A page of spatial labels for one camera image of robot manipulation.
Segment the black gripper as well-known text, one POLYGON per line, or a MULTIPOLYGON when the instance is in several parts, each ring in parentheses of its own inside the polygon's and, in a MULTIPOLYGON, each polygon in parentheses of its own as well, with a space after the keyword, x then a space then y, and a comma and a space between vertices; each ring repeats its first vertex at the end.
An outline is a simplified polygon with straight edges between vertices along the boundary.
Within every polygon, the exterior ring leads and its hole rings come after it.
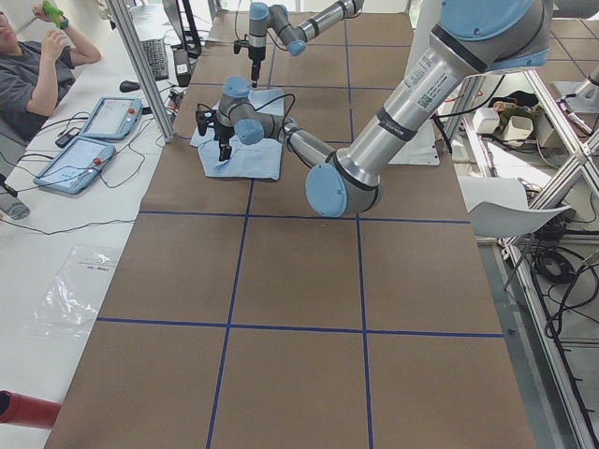
POLYGON ((231 126, 224 126, 216 124, 214 126, 214 139, 219 142, 219 162, 225 162, 230 159, 232 154, 232 147, 230 146, 230 140, 234 137, 234 128, 231 126))
POLYGON ((259 82, 260 70, 263 62, 263 48, 250 46, 248 50, 248 56, 252 61, 251 82, 252 86, 256 88, 259 82))

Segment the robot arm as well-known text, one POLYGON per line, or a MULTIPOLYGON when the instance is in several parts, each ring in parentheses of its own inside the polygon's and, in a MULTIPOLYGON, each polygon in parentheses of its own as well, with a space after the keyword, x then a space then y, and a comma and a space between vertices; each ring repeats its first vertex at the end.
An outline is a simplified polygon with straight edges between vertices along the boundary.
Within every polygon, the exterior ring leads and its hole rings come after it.
POLYGON ((284 49, 293 57, 302 54, 311 40, 319 37, 338 22, 356 17, 362 10, 363 1, 335 1, 321 12, 314 14, 299 25, 289 19, 283 5, 268 6, 253 3, 249 9, 249 33, 234 43, 234 53, 241 48, 248 50, 252 61, 251 82, 255 88, 260 78, 262 62, 266 59, 267 34, 272 30, 280 39, 284 49))
POLYGON ((273 138, 309 167, 305 192, 326 217, 362 213, 380 200, 380 174, 466 78, 543 65, 548 56, 550 1, 443 1, 430 45, 352 144, 334 150, 289 117, 258 111, 250 83, 229 77, 212 113, 220 157, 229 141, 273 138))

